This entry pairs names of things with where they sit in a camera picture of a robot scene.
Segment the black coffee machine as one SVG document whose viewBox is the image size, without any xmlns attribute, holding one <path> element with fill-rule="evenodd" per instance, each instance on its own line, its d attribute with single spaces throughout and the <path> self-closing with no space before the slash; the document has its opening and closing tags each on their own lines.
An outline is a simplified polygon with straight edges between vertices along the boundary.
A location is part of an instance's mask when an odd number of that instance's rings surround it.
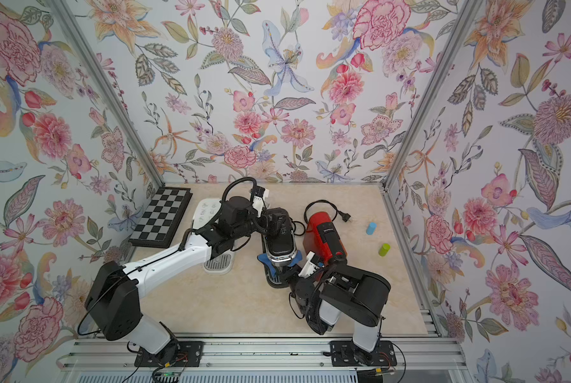
<svg viewBox="0 0 571 383">
<path fill-rule="evenodd" d="M 298 249 L 294 234 L 294 225 L 287 210 L 281 207 L 270 208 L 266 209 L 263 215 L 268 215 L 271 223 L 275 226 L 275 233 L 273 235 L 263 235 L 262 237 L 263 253 L 270 253 L 270 258 L 272 259 L 291 254 L 296 255 Z M 288 287 L 286 274 L 293 267 L 277 269 L 275 274 L 270 273 L 268 267 L 264 265 L 263 268 L 266 281 L 270 287 L 275 289 Z"/>
</svg>

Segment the blue microfiber cloth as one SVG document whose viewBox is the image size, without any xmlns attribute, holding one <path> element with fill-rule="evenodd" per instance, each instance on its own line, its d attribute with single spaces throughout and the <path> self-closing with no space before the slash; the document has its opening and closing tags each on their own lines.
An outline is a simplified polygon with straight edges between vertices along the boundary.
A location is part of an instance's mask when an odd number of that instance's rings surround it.
<svg viewBox="0 0 571 383">
<path fill-rule="evenodd" d="M 260 261 L 264 266 L 268 267 L 270 273 L 275 274 L 277 269 L 280 268 L 292 268 L 302 260 L 302 255 L 300 251 L 296 252 L 296 255 L 291 254 L 284 257 L 278 257 L 277 259 L 270 258 L 270 253 L 262 253 L 258 256 L 258 261 Z"/>
</svg>

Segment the red coffee machine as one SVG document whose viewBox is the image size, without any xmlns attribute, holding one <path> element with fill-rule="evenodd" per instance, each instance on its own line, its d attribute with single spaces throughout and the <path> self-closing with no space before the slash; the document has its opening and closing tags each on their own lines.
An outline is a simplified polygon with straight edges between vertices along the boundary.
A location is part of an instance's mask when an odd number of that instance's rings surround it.
<svg viewBox="0 0 571 383">
<path fill-rule="evenodd" d="M 346 249 L 327 212 L 318 212 L 309 218 L 303 247 L 306 253 L 317 255 L 322 266 L 347 263 Z"/>
</svg>

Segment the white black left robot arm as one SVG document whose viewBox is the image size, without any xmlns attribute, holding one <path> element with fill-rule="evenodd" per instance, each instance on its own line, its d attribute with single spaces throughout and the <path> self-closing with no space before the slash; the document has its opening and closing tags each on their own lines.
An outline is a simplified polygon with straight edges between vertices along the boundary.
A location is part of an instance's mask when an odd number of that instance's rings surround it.
<svg viewBox="0 0 571 383">
<path fill-rule="evenodd" d="M 164 324 L 142 313 L 140 300 L 187 269 L 233 252 L 239 239 L 264 234 L 260 223 L 264 207 L 259 196 L 222 200 L 217 213 L 202 227 L 188 229 L 180 245 L 124 266 L 114 261 L 103 265 L 86 302 L 100 333 L 110 342 L 125 339 L 154 356 L 175 357 L 178 339 Z"/>
</svg>

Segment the white coffee machine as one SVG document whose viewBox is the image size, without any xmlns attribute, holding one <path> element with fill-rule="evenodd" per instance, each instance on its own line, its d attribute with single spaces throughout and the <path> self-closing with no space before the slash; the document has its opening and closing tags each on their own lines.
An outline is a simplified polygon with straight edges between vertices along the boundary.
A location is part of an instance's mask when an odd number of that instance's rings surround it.
<svg viewBox="0 0 571 383">
<path fill-rule="evenodd" d="M 220 208 L 220 199 L 207 198 L 203 199 L 197 205 L 193 219 L 192 228 L 199 229 L 203 227 L 208 221 L 217 214 Z M 234 265 L 235 253 L 228 251 L 222 255 L 207 260 L 202 266 L 207 274 L 227 274 Z"/>
</svg>

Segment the green cylinder block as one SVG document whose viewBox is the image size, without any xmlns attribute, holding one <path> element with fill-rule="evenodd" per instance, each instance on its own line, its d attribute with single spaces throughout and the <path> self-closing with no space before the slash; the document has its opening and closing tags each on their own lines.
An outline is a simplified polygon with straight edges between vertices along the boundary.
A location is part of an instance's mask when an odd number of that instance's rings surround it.
<svg viewBox="0 0 571 383">
<path fill-rule="evenodd" d="M 378 255 L 381 257 L 385 257 L 391 250 L 390 244 L 382 244 L 378 250 Z"/>
</svg>

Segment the blue cylinder block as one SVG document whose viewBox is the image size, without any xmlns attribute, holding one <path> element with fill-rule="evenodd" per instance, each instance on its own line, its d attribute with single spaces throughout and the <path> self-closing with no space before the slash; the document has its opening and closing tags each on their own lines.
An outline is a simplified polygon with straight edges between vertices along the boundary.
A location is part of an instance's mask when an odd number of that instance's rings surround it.
<svg viewBox="0 0 571 383">
<path fill-rule="evenodd" d="M 366 233 L 368 236 L 372 236 L 372 235 L 375 233 L 376 229 L 377 229 L 377 224 L 371 222 L 371 223 L 369 223 L 368 227 L 366 228 L 365 233 Z"/>
</svg>

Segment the black white chessboard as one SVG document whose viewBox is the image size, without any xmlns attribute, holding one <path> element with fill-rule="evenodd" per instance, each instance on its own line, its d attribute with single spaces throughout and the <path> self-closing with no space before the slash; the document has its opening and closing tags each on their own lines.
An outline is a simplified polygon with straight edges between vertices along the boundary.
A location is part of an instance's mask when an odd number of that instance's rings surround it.
<svg viewBox="0 0 571 383">
<path fill-rule="evenodd" d="M 160 188 L 137 221 L 129 242 L 134 247 L 169 248 L 191 201 L 189 188 Z"/>
</svg>

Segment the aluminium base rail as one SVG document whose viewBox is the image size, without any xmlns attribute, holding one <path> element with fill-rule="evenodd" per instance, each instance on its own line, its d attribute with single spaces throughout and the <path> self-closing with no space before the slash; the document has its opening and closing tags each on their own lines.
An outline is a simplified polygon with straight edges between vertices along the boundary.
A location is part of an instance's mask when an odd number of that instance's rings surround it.
<svg viewBox="0 0 571 383">
<path fill-rule="evenodd" d="M 470 382 L 450 338 L 390 338 L 383 366 L 337 364 L 336 338 L 193 337 L 186 357 L 158 369 L 137 348 L 102 338 L 76 341 L 57 361 L 59 382 Z"/>
</svg>

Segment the aluminium frame post left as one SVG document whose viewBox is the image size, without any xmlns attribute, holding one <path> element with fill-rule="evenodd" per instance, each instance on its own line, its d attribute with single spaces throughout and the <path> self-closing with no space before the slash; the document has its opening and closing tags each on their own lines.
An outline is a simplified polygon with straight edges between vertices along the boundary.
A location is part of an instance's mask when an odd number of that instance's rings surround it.
<svg viewBox="0 0 571 383">
<path fill-rule="evenodd" d="M 76 22 L 68 4 L 65 1 L 54 0 L 47 0 L 46 3 L 54 19 L 60 23 L 66 38 L 71 41 L 70 44 L 78 53 L 81 63 L 86 67 L 91 78 L 95 81 L 104 103 L 119 122 L 119 127 L 121 127 L 124 136 L 137 154 L 146 175 L 156 186 L 164 186 L 165 182 L 163 177 L 159 175 L 126 109 L 113 91 L 108 75 L 103 71 L 102 66 Z"/>
</svg>

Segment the aluminium frame post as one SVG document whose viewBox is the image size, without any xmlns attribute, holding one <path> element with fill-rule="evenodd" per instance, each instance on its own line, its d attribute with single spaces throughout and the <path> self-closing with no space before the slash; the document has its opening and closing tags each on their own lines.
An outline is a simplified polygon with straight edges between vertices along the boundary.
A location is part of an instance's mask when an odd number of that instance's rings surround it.
<svg viewBox="0 0 571 383">
<path fill-rule="evenodd" d="M 383 186 L 383 191 L 385 193 L 388 193 L 390 188 L 397 183 L 398 174 L 404 166 L 406 157 L 408 156 L 408 151 L 413 146 L 416 135 L 420 132 L 426 116 L 438 97 L 440 88 L 448 77 L 451 65 L 454 63 L 458 51 L 463 44 L 466 33 L 473 25 L 476 14 L 482 3 L 482 1 L 477 0 L 464 1 L 464 6 L 455 19 L 453 31 L 450 33 L 448 42 L 443 50 L 442 59 L 439 60 L 437 68 L 435 69 L 426 90 L 421 96 L 419 107 L 413 115 L 411 124 L 405 131 L 404 140 L 400 144 L 397 158 L 395 159 Z"/>
<path fill-rule="evenodd" d="M 159 175 L 126 109 L 113 91 L 108 75 L 103 71 L 102 66 L 76 22 L 68 4 L 65 1 L 54 0 L 47 0 L 46 3 L 54 19 L 60 23 L 66 38 L 71 41 L 70 44 L 78 53 L 81 63 L 86 67 L 91 78 L 95 81 L 104 103 L 119 122 L 119 127 L 121 127 L 124 136 L 137 154 L 146 175 L 156 186 L 164 186 L 165 182 L 163 177 Z"/>
</svg>

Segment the aluminium frame post right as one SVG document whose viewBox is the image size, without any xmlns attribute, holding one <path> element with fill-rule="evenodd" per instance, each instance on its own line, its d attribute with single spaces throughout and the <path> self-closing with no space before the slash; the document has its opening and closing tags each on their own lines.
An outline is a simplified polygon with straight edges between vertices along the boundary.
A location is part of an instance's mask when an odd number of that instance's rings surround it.
<svg viewBox="0 0 571 383">
<path fill-rule="evenodd" d="M 383 191 L 385 193 L 388 193 L 390 188 L 397 183 L 398 174 L 404 166 L 406 157 L 408 156 L 408 151 L 413 146 L 416 135 L 420 132 L 426 116 L 438 97 L 440 88 L 448 77 L 451 65 L 454 63 L 458 51 L 463 44 L 466 33 L 473 25 L 476 14 L 482 3 L 482 1 L 477 0 L 464 1 L 464 6 L 455 19 L 453 31 L 450 33 L 448 42 L 443 50 L 442 59 L 439 60 L 437 68 L 435 69 L 426 90 L 421 96 L 419 107 L 413 115 L 411 124 L 405 131 L 404 140 L 400 144 L 397 158 L 395 159 L 383 186 Z"/>
</svg>

